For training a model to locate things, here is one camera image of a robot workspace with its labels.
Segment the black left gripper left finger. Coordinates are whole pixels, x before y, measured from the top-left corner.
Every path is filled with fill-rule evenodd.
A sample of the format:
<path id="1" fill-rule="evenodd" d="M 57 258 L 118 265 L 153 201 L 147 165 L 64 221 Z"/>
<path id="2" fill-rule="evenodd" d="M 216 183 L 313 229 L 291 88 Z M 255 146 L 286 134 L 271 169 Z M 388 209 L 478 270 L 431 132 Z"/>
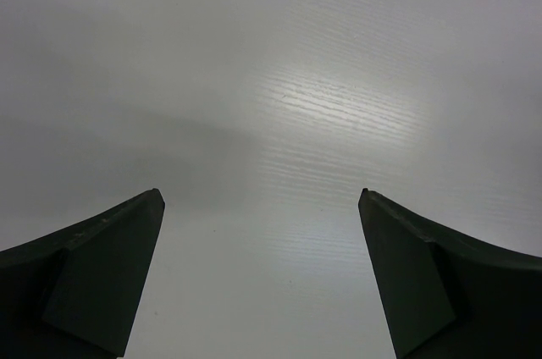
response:
<path id="1" fill-rule="evenodd" d="M 145 191 L 1 253 L 3 358 L 121 358 L 162 226 Z"/>

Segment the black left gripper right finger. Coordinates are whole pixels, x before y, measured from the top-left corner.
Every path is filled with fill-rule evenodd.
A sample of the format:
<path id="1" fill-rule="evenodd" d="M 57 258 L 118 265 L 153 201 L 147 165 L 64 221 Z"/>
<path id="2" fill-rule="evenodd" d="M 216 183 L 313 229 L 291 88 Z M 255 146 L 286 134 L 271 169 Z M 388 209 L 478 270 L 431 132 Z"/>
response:
<path id="1" fill-rule="evenodd" d="M 424 218 L 376 191 L 358 203 L 398 358 L 539 358 L 541 260 Z"/>

